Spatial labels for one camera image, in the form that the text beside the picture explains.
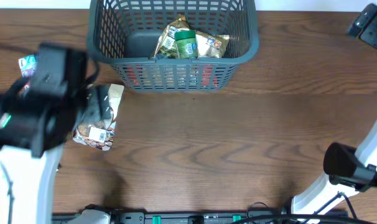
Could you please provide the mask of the Kleenex tissue multipack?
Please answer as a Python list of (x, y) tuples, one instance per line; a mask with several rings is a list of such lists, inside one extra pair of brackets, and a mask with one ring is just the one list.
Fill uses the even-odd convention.
[(21, 74), (24, 78), (31, 78), (37, 70), (37, 56), (27, 55), (18, 60)]

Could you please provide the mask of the beige Pantree snack pouch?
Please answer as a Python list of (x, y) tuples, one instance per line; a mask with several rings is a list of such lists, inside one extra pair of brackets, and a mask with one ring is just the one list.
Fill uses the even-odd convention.
[(72, 139), (86, 146), (109, 151), (114, 142), (116, 118), (124, 86), (105, 84), (90, 88), (90, 91), (88, 95), (91, 104), (89, 115), (94, 115), (95, 120), (77, 126)]

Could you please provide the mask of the orange spaghetti packet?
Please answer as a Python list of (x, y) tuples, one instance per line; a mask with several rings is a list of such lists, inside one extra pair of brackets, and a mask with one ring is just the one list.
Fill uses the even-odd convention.
[(137, 90), (204, 90), (218, 88), (212, 72), (199, 65), (136, 65), (123, 67), (121, 74)]

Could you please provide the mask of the grey plastic slotted basket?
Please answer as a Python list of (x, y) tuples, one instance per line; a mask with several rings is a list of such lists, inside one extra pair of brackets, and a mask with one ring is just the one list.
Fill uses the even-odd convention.
[[(164, 29), (185, 16), (191, 29), (228, 35), (222, 58), (153, 56)], [(92, 0), (87, 49), (136, 91), (219, 90), (259, 47), (253, 0)]]

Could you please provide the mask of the green lid spice jar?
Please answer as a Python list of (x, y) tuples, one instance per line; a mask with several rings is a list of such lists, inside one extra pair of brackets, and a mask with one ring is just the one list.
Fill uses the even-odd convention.
[(178, 58), (197, 58), (197, 40), (194, 30), (182, 30), (175, 33)]

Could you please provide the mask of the gold foil food bag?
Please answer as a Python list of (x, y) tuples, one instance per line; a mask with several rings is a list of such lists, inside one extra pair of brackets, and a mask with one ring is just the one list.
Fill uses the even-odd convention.
[[(189, 27), (185, 16), (179, 14), (178, 18), (168, 24), (158, 38), (156, 47), (150, 58), (178, 58), (175, 44), (175, 33), (182, 30), (194, 29)], [(197, 40), (197, 58), (222, 58), (230, 41), (229, 35), (211, 35), (199, 30), (194, 31)]]

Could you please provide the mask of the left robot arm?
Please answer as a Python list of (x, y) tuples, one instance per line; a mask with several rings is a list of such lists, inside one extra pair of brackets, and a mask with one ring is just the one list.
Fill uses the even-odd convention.
[(107, 90), (87, 75), (84, 50), (42, 43), (33, 75), (0, 93), (0, 223), (50, 223), (65, 142), (111, 116)]

